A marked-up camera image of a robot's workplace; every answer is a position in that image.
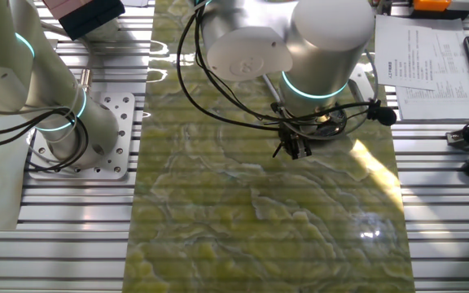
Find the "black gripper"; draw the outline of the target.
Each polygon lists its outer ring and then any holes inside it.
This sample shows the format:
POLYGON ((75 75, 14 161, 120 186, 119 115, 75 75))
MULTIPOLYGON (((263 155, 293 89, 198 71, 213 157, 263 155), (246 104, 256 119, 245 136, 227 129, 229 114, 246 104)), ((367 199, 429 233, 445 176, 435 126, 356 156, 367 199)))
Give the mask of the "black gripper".
POLYGON ((305 158, 312 155, 309 140, 288 127, 285 122, 278 123, 278 137, 286 153, 292 158, 305 158))

